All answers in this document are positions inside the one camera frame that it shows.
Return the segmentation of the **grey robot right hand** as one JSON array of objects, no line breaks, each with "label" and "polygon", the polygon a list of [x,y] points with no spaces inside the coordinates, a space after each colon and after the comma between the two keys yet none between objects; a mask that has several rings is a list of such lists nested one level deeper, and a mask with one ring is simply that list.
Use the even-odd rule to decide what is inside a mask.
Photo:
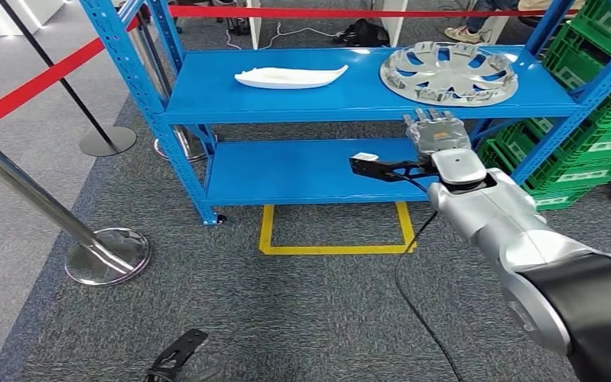
[{"label": "grey robot right hand", "polygon": [[465,124],[451,111],[416,108],[415,117],[404,115],[406,135],[413,142],[419,163],[429,163],[431,155],[442,150],[470,149]]}]

